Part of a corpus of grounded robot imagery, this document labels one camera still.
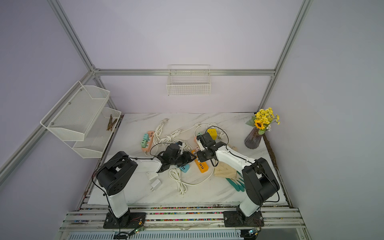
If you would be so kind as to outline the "orange power strip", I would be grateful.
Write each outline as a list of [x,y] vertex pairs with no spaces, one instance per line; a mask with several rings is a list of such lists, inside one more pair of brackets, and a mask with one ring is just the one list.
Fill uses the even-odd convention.
[[205,163],[205,162],[200,162],[200,160],[199,160],[195,150],[192,150],[191,153],[196,156],[196,159],[194,161],[195,161],[198,169],[200,170],[200,172],[201,173],[206,173],[209,170],[208,164]]

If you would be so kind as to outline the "blue power strip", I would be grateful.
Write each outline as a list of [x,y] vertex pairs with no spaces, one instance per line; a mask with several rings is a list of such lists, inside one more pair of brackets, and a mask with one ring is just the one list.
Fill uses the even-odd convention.
[[179,167],[179,169],[183,172],[183,173],[187,173],[190,169],[190,165],[189,164],[186,164],[182,167]]

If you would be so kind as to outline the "white charger plug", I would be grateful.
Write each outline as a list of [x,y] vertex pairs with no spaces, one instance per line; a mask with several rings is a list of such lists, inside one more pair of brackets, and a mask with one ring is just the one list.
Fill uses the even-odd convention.
[[160,186],[162,185],[162,182],[159,179],[156,179],[151,183],[151,191],[156,191]]
[[153,182],[156,179],[158,179],[159,175],[156,172],[147,172],[147,177],[148,177],[150,182]]

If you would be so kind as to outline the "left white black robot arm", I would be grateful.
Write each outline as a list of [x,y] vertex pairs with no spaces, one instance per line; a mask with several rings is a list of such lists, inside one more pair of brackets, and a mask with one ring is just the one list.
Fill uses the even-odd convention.
[[197,159],[195,154],[184,150],[181,142],[166,145],[164,151],[149,158],[132,157],[119,151],[94,172],[96,186],[106,196],[112,217],[119,220],[128,213],[124,188],[135,172],[162,173],[171,166],[179,170]]

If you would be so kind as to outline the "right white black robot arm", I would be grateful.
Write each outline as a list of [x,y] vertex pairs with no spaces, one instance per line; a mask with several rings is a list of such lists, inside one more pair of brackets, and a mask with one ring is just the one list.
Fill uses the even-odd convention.
[[242,217],[250,217],[273,195],[280,185],[268,161],[252,159],[232,150],[226,143],[216,142],[209,133],[196,137],[200,150],[198,159],[202,162],[216,160],[225,163],[241,173],[247,197],[238,206]]

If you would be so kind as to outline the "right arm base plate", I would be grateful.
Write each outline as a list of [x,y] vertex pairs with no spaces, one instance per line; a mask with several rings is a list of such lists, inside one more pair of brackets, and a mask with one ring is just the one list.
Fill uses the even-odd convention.
[[224,224],[225,227],[264,227],[264,219],[261,212],[255,212],[251,216],[246,217],[240,211],[225,211]]

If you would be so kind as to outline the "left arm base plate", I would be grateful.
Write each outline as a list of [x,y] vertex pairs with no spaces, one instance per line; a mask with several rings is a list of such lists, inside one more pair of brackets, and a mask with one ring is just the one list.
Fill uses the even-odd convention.
[[120,218],[116,218],[108,212],[103,228],[104,229],[138,229],[146,220],[146,213],[126,212]]

